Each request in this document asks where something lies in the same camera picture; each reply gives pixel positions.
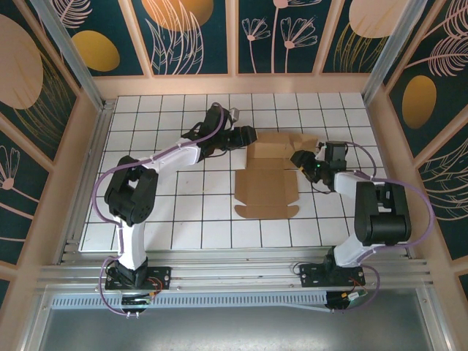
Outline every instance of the gray floor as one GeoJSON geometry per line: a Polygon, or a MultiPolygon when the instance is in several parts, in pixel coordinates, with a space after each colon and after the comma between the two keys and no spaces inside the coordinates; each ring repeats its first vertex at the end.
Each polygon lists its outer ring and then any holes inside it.
{"type": "Polygon", "coordinates": [[[382,291],[365,309],[169,309],[127,320],[106,310],[54,310],[41,350],[432,350],[414,291],[382,291]]]}

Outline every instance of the white tiled floor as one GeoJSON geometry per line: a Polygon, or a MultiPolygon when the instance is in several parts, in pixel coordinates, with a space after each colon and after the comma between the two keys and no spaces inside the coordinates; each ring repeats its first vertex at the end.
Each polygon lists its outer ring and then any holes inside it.
{"type": "MultiPolygon", "coordinates": [[[[220,102],[241,110],[237,126],[260,131],[303,132],[321,141],[347,140],[372,154],[384,176],[377,144],[360,94],[222,94],[119,97],[102,155],[99,174],[124,155],[140,158],[174,144],[182,130],[202,121],[207,107],[220,102]]],[[[230,249],[340,244],[353,228],[354,202],[338,194],[324,195],[323,184],[311,184],[298,172],[299,213],[290,220],[245,220],[233,210],[235,172],[245,167],[245,149],[207,159],[160,179],[153,213],[145,226],[145,247],[160,249],[230,249]]],[[[348,168],[371,172],[367,155],[350,148],[348,168]]],[[[98,192],[98,204],[108,177],[98,192]]],[[[111,224],[89,211],[82,251],[115,251],[111,224]]]]}

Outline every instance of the ventilated metal strip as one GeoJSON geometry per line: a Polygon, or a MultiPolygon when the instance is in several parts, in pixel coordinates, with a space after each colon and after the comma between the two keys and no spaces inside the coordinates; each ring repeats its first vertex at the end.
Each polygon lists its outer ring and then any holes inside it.
{"type": "MultiPolygon", "coordinates": [[[[120,307],[121,295],[106,296],[112,307],[120,307]]],[[[235,292],[235,293],[191,293],[160,294],[148,308],[198,308],[198,307],[250,307],[326,304],[326,292],[235,292]]],[[[99,295],[57,295],[53,298],[52,309],[105,309],[99,295]]]]}

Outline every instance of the box flap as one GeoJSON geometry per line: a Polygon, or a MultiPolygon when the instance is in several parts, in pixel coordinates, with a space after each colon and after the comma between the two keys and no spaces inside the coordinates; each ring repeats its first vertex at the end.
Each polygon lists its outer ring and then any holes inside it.
{"type": "Polygon", "coordinates": [[[299,206],[234,206],[235,212],[247,219],[289,219],[299,212],[299,206]]]}

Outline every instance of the metal frame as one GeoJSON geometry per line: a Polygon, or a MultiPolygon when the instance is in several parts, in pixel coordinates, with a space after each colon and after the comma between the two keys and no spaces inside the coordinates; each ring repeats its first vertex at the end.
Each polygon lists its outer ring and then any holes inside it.
{"type": "Polygon", "coordinates": [[[94,107],[97,110],[104,108],[101,94],[93,81],[91,73],[84,64],[80,54],[73,45],[72,38],[67,30],[62,26],[60,18],[56,14],[51,1],[31,0],[31,4],[36,10],[39,18],[44,23],[53,41],[56,43],[68,65],[75,73],[75,77],[81,83],[81,86],[88,94],[94,107]]]}
{"type": "Polygon", "coordinates": [[[418,21],[426,4],[427,0],[408,1],[407,6],[404,8],[403,15],[396,24],[395,31],[385,44],[369,80],[367,80],[366,86],[364,87],[363,100],[366,106],[369,106],[375,94],[378,92],[385,76],[392,67],[394,61],[398,58],[405,42],[410,37],[413,25],[418,21]]]}

